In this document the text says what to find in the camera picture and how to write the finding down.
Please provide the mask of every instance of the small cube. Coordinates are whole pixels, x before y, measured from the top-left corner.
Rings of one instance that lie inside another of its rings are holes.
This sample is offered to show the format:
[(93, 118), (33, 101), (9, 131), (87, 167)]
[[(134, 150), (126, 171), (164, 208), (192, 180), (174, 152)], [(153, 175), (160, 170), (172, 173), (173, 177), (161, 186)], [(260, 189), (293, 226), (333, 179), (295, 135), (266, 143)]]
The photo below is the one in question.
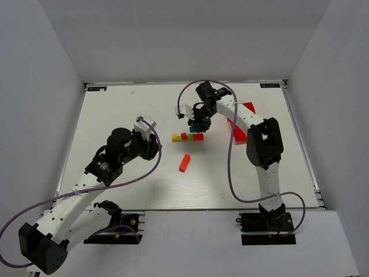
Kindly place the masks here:
[(194, 135), (194, 141), (204, 140), (204, 134), (202, 134), (202, 133), (193, 134), (193, 135)]
[(182, 138), (182, 141), (187, 140), (187, 134), (186, 133), (180, 134), (180, 137)]
[(179, 165), (179, 171), (184, 172), (186, 170), (186, 167), (191, 159), (191, 156), (189, 154), (185, 154), (182, 162)]
[(197, 133), (195, 127), (190, 126), (190, 133)]

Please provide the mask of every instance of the orange block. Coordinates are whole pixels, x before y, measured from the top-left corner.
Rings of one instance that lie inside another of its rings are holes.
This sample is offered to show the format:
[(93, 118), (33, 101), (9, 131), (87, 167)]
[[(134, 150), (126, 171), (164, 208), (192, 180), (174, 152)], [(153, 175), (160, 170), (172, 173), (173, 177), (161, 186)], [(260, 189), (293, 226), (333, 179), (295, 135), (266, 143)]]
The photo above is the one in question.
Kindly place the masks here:
[(194, 141), (197, 140), (204, 140), (204, 134), (199, 133), (199, 134), (194, 134)]
[(186, 170), (186, 167), (191, 159), (191, 156), (189, 154), (185, 154), (182, 160), (182, 163), (179, 165), (179, 171), (184, 172)]

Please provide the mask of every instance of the cable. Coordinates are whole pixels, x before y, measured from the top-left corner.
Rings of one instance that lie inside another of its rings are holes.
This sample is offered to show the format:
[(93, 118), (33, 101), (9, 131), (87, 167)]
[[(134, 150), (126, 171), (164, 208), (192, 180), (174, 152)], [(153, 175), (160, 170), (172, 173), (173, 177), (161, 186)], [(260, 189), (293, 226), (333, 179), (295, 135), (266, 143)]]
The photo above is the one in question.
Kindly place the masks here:
[(101, 234), (101, 233), (104, 233), (104, 232), (114, 231), (118, 228), (126, 228), (121, 233), (124, 233), (127, 229), (129, 229), (135, 235), (138, 243), (140, 243), (140, 238), (138, 237), (137, 233), (135, 232), (135, 230), (133, 230), (133, 228), (131, 226), (128, 226), (128, 225), (117, 225), (117, 226), (114, 226), (114, 227), (104, 228), (104, 229), (101, 229), (101, 230), (93, 233), (92, 235), (98, 235), (98, 234)]
[[(234, 100), (235, 100), (235, 115), (234, 115), (234, 119), (233, 119), (233, 122), (234, 124), (232, 125), (232, 130), (231, 130), (231, 138), (229, 139), (229, 146), (228, 146), (228, 157), (227, 157), (227, 173), (228, 173), (228, 183), (229, 183), (229, 188), (231, 190), (231, 193), (233, 195), (233, 197), (238, 201), (238, 202), (241, 202), (241, 203), (246, 203), (246, 204), (250, 204), (250, 203), (256, 203), (256, 202), (260, 202), (260, 201), (263, 201), (263, 200), (266, 200), (266, 199), (271, 199), (273, 197), (276, 197), (278, 196), (277, 194), (272, 194), (270, 196), (266, 196), (266, 197), (262, 197), (262, 198), (259, 198), (259, 199), (255, 199), (255, 200), (244, 200), (244, 199), (241, 199), (239, 198), (234, 189), (233, 189), (233, 184), (232, 184), (232, 177), (231, 177), (231, 153), (232, 153), (232, 146), (233, 146), (233, 136), (234, 136), (234, 133), (235, 133), (235, 129), (236, 129), (236, 120), (237, 120), (237, 110), (238, 110), (238, 104), (237, 104), (237, 96), (236, 96), (236, 93), (233, 91), (233, 89), (231, 87), (229, 87), (227, 84), (224, 84), (222, 82), (219, 82), (219, 81), (214, 81), (214, 80), (197, 80), (197, 81), (192, 81), (190, 82), (189, 84), (187, 84), (182, 90), (181, 92), (179, 93), (178, 95), (178, 101), (177, 101), (177, 110), (179, 111), (179, 102), (180, 102), (180, 98), (182, 96), (182, 94), (185, 92), (185, 90), (192, 84), (194, 83), (198, 83), (198, 82), (212, 82), (212, 83), (216, 83), (216, 84), (220, 84), (224, 87), (226, 87), (227, 89), (229, 89), (232, 93), (232, 96), (234, 97)], [(301, 217), (301, 220), (299, 222), (299, 224), (290, 232), (286, 233), (286, 234), (283, 234), (283, 235), (279, 235), (279, 237), (285, 237), (285, 236), (288, 236), (288, 235), (291, 235), (292, 233), (294, 233), (298, 228), (300, 228), (302, 222), (304, 221), (304, 218), (305, 218), (305, 213), (306, 213), (306, 205), (305, 205), (305, 202), (303, 200), (303, 198), (295, 193), (295, 192), (283, 192), (283, 193), (280, 193), (279, 195), (282, 196), (282, 195), (287, 195), (287, 194), (293, 194), (295, 196), (297, 196), (298, 198), (300, 198), (301, 202), (302, 202), (302, 207), (303, 207), (303, 212), (302, 212), (302, 217)]]
[[(149, 128), (151, 129), (151, 131), (154, 133), (154, 135), (156, 136), (156, 140), (157, 140), (157, 143), (159, 145), (159, 157), (157, 158), (157, 162), (156, 164), (154, 165), (154, 167), (149, 171), (147, 172), (146, 174), (142, 175), (141, 177), (138, 177), (136, 179), (133, 179), (131, 181), (127, 181), (127, 182), (124, 182), (124, 183), (121, 183), (121, 184), (117, 184), (117, 185), (112, 185), (112, 186), (106, 186), (106, 187), (102, 187), (102, 188), (90, 188), (90, 189), (81, 189), (81, 190), (78, 190), (79, 193), (86, 193), (86, 192), (92, 192), (92, 191), (96, 191), (96, 190), (106, 190), (106, 189), (113, 189), (113, 188), (119, 188), (121, 186), (126, 186), (126, 185), (129, 185), (129, 184), (132, 184), (132, 183), (135, 183), (137, 181), (140, 181), (142, 179), (144, 179), (145, 177), (147, 177), (148, 175), (150, 175), (151, 173), (153, 173), (154, 170), (156, 170), (156, 168), (158, 167), (159, 163), (160, 163), (160, 159), (161, 159), (161, 144), (160, 144), (160, 139), (159, 139), (159, 136), (157, 135), (154, 127), (148, 123), (146, 120), (143, 119), (143, 117), (138, 117), (138, 120), (141, 120), (144, 124), (148, 125)], [(19, 213), (17, 213), (16, 215), (14, 215), (11, 219), (9, 219), (8, 222), (5, 223), (5, 225), (3, 226), (3, 228), (1, 228), (0, 230), (0, 239), (2, 238), (2, 236), (4, 235), (4, 232), (5, 230), (8, 228), (8, 226), (15, 220), (17, 219), (19, 216), (21, 216), (22, 214), (36, 208), (36, 207), (39, 207), (41, 205), (44, 205), (46, 203), (49, 203), (49, 202), (52, 202), (52, 201), (55, 201), (55, 200), (58, 200), (58, 199), (61, 199), (61, 198), (66, 198), (66, 197), (70, 197), (70, 196), (74, 196), (76, 195), (75, 192), (69, 192), (69, 193), (65, 193), (65, 194), (62, 194), (62, 195), (59, 195), (59, 196), (56, 196), (56, 197), (53, 197), (51, 199), (48, 199), (48, 200), (44, 200), (44, 201), (41, 201), (37, 204), (34, 204), (22, 211), (20, 211)], [(1, 255), (0, 253), (0, 261), (8, 266), (8, 267), (12, 267), (12, 268), (24, 268), (24, 267), (29, 267), (30, 265), (32, 265), (32, 263), (29, 263), (29, 264), (12, 264), (12, 263), (9, 263), (8, 261), (6, 261), (3, 256)]]

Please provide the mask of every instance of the black clamp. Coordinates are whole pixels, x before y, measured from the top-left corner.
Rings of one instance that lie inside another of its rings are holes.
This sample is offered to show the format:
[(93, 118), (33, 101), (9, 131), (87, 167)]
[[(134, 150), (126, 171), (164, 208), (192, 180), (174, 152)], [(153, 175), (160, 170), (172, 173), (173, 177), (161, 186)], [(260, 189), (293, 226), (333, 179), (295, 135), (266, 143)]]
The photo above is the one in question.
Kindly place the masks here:
[(196, 132), (201, 133), (210, 128), (210, 118), (217, 113), (217, 101), (225, 95), (231, 95), (232, 92), (226, 88), (214, 89), (210, 82), (204, 82), (196, 88), (197, 95), (200, 97), (200, 103), (193, 106), (194, 120), (189, 119), (188, 125), (193, 127)]

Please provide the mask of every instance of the colored block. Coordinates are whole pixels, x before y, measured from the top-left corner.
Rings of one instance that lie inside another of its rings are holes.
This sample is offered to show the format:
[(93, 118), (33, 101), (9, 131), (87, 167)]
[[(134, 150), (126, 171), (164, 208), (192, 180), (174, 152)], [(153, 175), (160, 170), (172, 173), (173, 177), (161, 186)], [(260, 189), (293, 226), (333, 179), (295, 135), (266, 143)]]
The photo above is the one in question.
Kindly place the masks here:
[(190, 133), (197, 133), (195, 127), (190, 126)]
[[(246, 108), (248, 108), (253, 113), (256, 113), (255, 112), (254, 105), (253, 105), (252, 102), (242, 103), (242, 105), (244, 105)], [(233, 122), (230, 119), (228, 119), (228, 121), (229, 121), (229, 123), (231, 124), (231, 127), (232, 127), (233, 126)], [(235, 141), (237, 143), (246, 143), (247, 142), (247, 136), (246, 136), (246, 134), (237, 125), (236, 125), (236, 129), (235, 129), (235, 133), (234, 133), (234, 138), (235, 138)]]
[(189, 154), (185, 154), (182, 162), (179, 165), (179, 171), (184, 172), (186, 170), (186, 167), (191, 159), (191, 156)]
[(187, 134), (186, 133), (180, 134), (180, 137), (182, 138), (182, 141), (187, 140)]
[(193, 136), (194, 136), (194, 141), (204, 140), (204, 134), (202, 133), (193, 134)]

